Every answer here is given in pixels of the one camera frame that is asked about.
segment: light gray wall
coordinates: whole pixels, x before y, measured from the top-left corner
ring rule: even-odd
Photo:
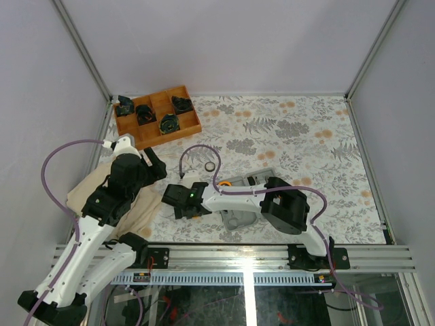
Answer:
[[[64,0],[107,86],[345,93],[395,0]]]
[[[96,137],[105,101],[50,1],[4,1],[0,10],[0,316],[17,326],[16,301],[50,268],[67,219],[39,181],[45,157],[76,139]],[[90,147],[53,159],[48,182],[58,198],[83,177]]]
[[[435,2],[409,1],[354,96],[395,235],[435,314]]]

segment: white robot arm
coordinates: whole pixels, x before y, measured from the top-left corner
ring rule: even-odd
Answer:
[[[289,184],[280,178],[270,177],[268,183],[260,185],[217,187],[224,190],[224,194],[205,182],[193,183],[191,189],[182,185],[168,185],[162,202],[174,207],[176,219],[189,219],[223,210],[260,213],[275,229],[299,239],[312,258],[321,258],[326,262],[327,252],[323,239],[313,225],[307,223],[310,209],[307,197],[298,190],[261,193],[266,189],[286,185]]]
[[[49,326],[79,325],[92,300],[116,275],[130,266],[147,266],[147,241],[127,233],[110,255],[86,272],[94,254],[130,210],[139,190],[167,175],[166,165],[151,148],[145,149],[152,163],[148,166],[128,137],[113,143],[105,141],[103,146],[112,149],[116,159],[104,184],[95,189],[83,207],[83,217],[78,221],[79,242],[73,236],[49,275],[34,291],[24,291],[18,299],[27,311],[37,305],[34,317]],[[74,247],[67,268],[50,286]]]

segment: small black ring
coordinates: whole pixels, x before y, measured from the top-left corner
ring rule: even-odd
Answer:
[[[207,168],[208,164],[212,164],[213,167],[212,168]],[[216,164],[214,164],[212,161],[209,161],[207,163],[204,164],[204,168],[207,172],[213,172],[216,169]]]

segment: wooden tray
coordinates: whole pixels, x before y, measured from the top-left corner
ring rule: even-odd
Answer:
[[[123,134],[133,135],[135,138],[135,147],[138,150],[141,150],[146,147],[161,145],[168,141],[174,141],[175,139],[180,139],[200,132],[201,123],[199,122],[194,108],[192,111],[177,114],[179,119],[179,130],[169,134],[161,134],[158,127],[161,119],[166,114],[175,114],[174,106],[171,102],[172,96],[190,98],[185,86],[179,86],[162,92],[134,98],[133,102],[135,104],[135,109],[137,105],[146,104],[156,114],[157,121],[149,122],[142,126],[137,122],[136,113],[124,117],[116,116],[116,107],[119,104],[115,104],[114,112],[118,134],[120,136]]]

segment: floral tablecloth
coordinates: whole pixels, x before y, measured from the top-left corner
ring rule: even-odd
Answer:
[[[342,97],[198,96],[192,100],[203,131],[154,147],[168,170],[168,177],[152,186],[157,192],[163,194],[168,183],[179,183],[178,162],[185,148],[207,144],[222,157],[224,179],[271,167],[292,185],[323,192],[328,209],[316,223],[337,243],[385,243]],[[106,139],[117,137],[112,117]],[[104,151],[100,162],[110,160],[110,155]],[[210,182],[212,173],[204,169],[207,161],[217,162],[211,151],[193,149],[184,166],[198,169],[201,181]],[[313,194],[308,197],[312,217],[321,208],[321,200]],[[142,235],[162,242],[294,242],[264,218],[229,232],[218,214],[176,221],[172,207],[165,204]]]

